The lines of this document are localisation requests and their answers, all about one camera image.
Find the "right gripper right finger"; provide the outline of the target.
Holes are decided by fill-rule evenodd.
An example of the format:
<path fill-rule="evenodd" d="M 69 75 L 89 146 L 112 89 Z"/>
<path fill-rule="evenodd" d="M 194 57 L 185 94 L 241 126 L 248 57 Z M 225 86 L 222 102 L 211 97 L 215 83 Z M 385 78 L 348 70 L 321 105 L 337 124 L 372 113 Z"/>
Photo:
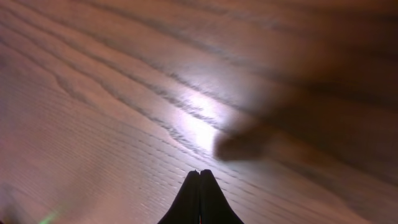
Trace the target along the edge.
<path fill-rule="evenodd" d="M 243 224 L 235 214 L 211 170 L 200 172 L 200 216 L 202 224 Z"/>

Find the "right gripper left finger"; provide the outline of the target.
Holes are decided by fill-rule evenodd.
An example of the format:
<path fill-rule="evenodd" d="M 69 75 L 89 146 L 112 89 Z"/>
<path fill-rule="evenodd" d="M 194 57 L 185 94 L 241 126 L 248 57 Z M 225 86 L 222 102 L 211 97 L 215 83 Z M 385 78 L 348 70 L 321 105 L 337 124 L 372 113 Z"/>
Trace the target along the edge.
<path fill-rule="evenodd" d="M 190 171 L 167 213 L 158 224 L 200 223 L 200 174 Z"/>

